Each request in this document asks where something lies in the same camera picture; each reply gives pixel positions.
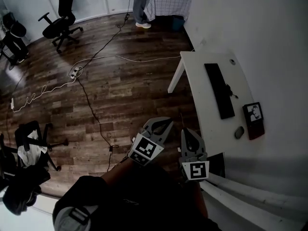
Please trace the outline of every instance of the black and white square marker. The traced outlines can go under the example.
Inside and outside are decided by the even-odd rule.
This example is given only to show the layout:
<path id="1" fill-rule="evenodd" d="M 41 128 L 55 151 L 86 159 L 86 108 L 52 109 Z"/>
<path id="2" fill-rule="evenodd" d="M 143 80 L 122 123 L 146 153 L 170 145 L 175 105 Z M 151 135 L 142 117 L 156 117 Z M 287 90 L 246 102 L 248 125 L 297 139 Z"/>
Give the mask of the black and white square marker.
<path id="1" fill-rule="evenodd" d="M 148 141 L 146 138 L 142 138 L 135 150 L 147 156 L 148 158 L 151 158 L 155 148 L 156 144 Z"/>
<path id="2" fill-rule="evenodd" d="M 191 167 L 191 179 L 205 178 L 206 167 L 205 162 L 190 164 Z"/>
<path id="3" fill-rule="evenodd" d="M 145 165 L 149 160 L 139 155 L 138 153 L 133 152 L 130 156 L 131 159 L 140 163 L 141 165 Z"/>

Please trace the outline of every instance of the checkered tablecloth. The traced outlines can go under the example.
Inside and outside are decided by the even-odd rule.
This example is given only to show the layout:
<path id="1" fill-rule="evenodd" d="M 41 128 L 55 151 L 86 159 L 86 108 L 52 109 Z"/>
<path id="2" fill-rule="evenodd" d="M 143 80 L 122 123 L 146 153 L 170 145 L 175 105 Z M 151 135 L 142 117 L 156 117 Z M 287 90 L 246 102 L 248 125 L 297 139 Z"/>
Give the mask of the checkered tablecloth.
<path id="1" fill-rule="evenodd" d="M 144 12 L 149 21 L 158 15 L 180 15 L 187 20 L 192 0 L 147 0 Z"/>

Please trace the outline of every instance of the person's arm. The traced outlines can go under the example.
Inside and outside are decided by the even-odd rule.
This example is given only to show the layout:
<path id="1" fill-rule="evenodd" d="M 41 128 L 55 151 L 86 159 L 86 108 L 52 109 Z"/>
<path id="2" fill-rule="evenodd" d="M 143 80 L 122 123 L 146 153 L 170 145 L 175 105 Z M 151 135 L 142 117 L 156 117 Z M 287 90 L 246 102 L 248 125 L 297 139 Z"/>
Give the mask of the person's arm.
<path id="1" fill-rule="evenodd" d="M 109 172 L 103 174 L 101 178 L 104 179 L 108 186 L 112 186 L 126 176 L 133 167 L 134 161 L 128 158 Z"/>
<path id="2" fill-rule="evenodd" d="M 189 181 L 184 187 L 190 203 L 196 207 L 202 216 L 208 218 L 207 209 L 201 193 L 200 184 L 197 181 Z"/>

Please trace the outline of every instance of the black keyboard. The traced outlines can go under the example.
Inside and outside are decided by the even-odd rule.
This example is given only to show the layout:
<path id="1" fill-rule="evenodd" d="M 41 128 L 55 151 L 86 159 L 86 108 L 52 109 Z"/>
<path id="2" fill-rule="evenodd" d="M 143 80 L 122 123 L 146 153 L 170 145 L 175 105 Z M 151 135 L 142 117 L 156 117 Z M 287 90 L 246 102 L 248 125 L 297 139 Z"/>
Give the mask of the black keyboard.
<path id="1" fill-rule="evenodd" d="M 230 95 L 218 64 L 204 64 L 210 78 L 221 119 L 235 116 Z"/>

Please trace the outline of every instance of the wooden floor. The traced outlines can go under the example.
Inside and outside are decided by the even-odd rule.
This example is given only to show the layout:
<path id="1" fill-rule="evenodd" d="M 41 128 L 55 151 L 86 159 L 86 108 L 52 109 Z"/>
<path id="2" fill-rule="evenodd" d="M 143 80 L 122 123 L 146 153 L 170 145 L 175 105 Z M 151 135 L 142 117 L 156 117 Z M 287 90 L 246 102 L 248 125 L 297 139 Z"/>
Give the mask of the wooden floor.
<path id="1" fill-rule="evenodd" d="M 43 85 L 47 90 L 62 85 L 71 79 L 67 76 L 72 65 L 90 58 L 118 30 L 124 15 L 112 15 L 78 24 L 83 32 L 73 37 L 79 44 L 64 42 L 59 55 L 49 39 L 40 39 L 29 45 L 30 55 L 12 70 L 1 58 L 0 132 L 5 144 L 9 144 L 6 131 L 6 114 L 11 91 L 22 74 L 22 81 L 14 92 L 15 109 L 25 104 L 33 92 L 40 95 Z M 171 32 L 160 25 L 149 30 L 137 28 L 130 18 L 116 38 L 98 56 L 121 55 L 146 61 L 161 57 L 178 56 L 180 51 L 190 51 L 187 38 L 182 32 Z M 186 76 L 183 76 L 172 94 L 167 88 L 180 58 L 148 63 L 134 63 L 109 57 L 93 60 L 80 77 L 90 103 L 102 124 L 103 135 L 111 144 L 119 145 L 111 157 L 111 168 L 127 153 L 131 139 L 145 122 L 152 117 L 169 116 L 175 126 L 165 143 L 166 149 L 157 158 L 157 163 L 177 178 L 178 151 L 182 113 L 186 127 L 199 129 L 197 114 Z M 61 172 L 50 168 L 51 179 L 42 185 L 44 193 L 62 196 L 80 176 L 100 176 L 107 171 L 109 148 L 99 134 L 99 125 L 87 105 L 81 86 L 76 81 L 27 105 L 20 112 L 8 113 L 8 129 L 11 144 L 15 146 L 14 132 L 19 124 L 32 120 L 40 123 L 41 131 L 46 123 L 53 123 L 48 142 L 62 142 L 68 138 L 69 145 L 54 148 L 50 155 Z"/>

